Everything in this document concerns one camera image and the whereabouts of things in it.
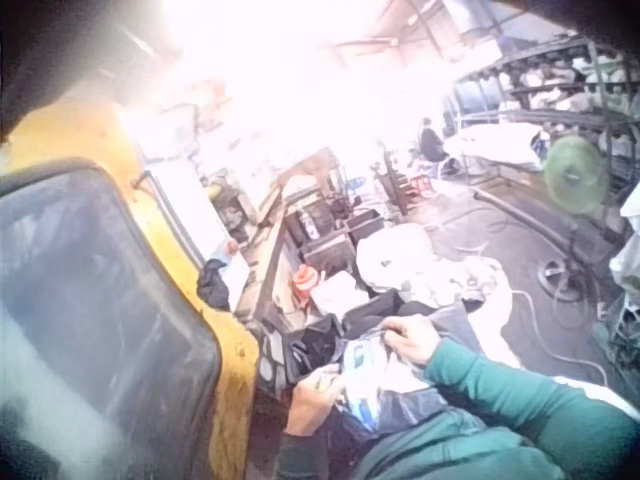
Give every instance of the window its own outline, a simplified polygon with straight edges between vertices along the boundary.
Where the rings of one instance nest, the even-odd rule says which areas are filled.
[[[219,349],[110,180],[70,171],[3,196],[0,212],[0,468],[201,477]]]

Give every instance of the green sleeve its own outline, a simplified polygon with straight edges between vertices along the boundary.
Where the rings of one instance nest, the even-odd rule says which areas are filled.
[[[442,340],[424,375],[497,415],[576,478],[611,475],[638,434],[637,424],[617,408],[544,375],[494,363],[450,339]]]
[[[282,434],[280,452],[276,459],[277,480],[316,480],[323,478],[321,472],[326,471],[326,465],[321,462],[326,458],[319,454],[323,448],[318,445],[319,439],[312,437],[294,437]]]

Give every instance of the fan stand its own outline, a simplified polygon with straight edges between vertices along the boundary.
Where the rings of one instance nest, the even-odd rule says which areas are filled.
[[[549,260],[538,270],[540,285],[554,299],[561,302],[579,302],[585,296],[584,272],[576,261],[575,241],[578,226],[571,226],[569,250],[561,260]]]

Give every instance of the person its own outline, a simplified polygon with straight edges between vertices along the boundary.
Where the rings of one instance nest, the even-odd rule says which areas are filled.
[[[445,159],[446,154],[442,149],[442,140],[431,128],[431,119],[422,120],[422,130],[420,131],[420,153],[429,162],[437,163]]]
[[[549,377],[494,363],[411,318],[384,320],[387,345],[419,366],[425,379],[462,394],[493,421],[449,406],[367,444],[349,478],[618,478],[638,435],[625,413]],[[276,459],[278,479],[326,478],[315,434],[344,384],[337,367],[329,366],[296,386]]]

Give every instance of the yellow machine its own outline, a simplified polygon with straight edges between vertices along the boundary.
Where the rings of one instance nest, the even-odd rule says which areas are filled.
[[[115,107],[35,110],[5,148],[3,446],[42,478],[243,477],[257,343],[198,298]]]

